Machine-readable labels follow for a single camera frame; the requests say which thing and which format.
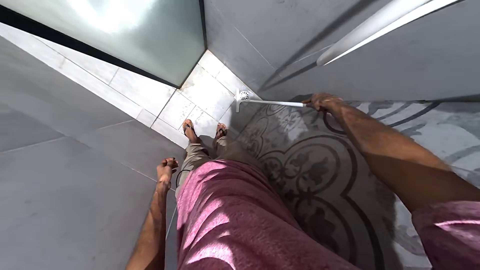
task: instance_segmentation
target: foot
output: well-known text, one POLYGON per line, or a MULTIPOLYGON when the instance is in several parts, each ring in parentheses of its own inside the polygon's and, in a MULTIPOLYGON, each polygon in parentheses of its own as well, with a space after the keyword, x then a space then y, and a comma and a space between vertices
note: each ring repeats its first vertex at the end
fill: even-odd
POLYGON ((218 139, 226 135, 227 135, 227 126, 225 124, 218 123, 218 125, 216 125, 215 141, 217 141, 218 139))
POLYGON ((181 126, 183 128, 183 133, 185 134, 185 136, 187 136, 190 143, 200 143, 201 140, 199 137, 197 137, 197 134, 195 134, 195 130, 193 129, 193 123, 190 119, 183 121, 183 124, 181 126))

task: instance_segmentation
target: right hand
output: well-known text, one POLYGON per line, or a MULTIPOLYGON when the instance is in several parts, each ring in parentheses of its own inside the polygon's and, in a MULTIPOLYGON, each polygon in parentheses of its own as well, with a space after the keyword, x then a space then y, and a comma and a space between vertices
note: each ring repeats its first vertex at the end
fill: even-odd
POLYGON ((311 98, 302 101, 307 107, 315 108, 317 111, 329 111, 343 99, 328 93, 316 93, 311 98))

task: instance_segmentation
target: pants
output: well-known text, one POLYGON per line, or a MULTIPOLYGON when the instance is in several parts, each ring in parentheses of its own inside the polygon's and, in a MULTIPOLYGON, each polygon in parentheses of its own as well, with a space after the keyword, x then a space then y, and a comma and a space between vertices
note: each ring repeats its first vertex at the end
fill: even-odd
MULTIPOLYGON (((204 147, 200 144, 189 144, 187 146, 187 157, 183 162, 181 170, 193 171, 202 166, 205 162, 212 159, 204 152, 204 147)), ((216 141, 217 160, 235 160, 245 164, 256 166, 260 169, 260 163, 256 158, 247 153, 238 142, 223 136, 216 141)), ((175 198, 178 198, 183 183, 187 179, 189 171, 181 172, 179 185, 175 191, 175 198)))

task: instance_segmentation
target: squeegee handle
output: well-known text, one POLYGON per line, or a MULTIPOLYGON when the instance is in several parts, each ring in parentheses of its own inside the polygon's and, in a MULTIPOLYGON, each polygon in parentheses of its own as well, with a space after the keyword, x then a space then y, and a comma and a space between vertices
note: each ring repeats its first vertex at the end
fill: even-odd
POLYGON ((266 103, 266 104, 284 105, 284 106, 292 106, 292 107, 307 106, 307 104, 303 104, 301 102, 268 101, 268 100, 254 100, 254 99, 244 100, 243 102, 266 103))

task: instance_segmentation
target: glass panel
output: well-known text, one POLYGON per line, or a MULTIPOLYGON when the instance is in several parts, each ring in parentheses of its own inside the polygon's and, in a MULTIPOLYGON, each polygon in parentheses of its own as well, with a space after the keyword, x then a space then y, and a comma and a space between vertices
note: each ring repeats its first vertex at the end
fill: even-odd
POLYGON ((0 0, 22 15, 180 85, 204 50, 198 0, 0 0))

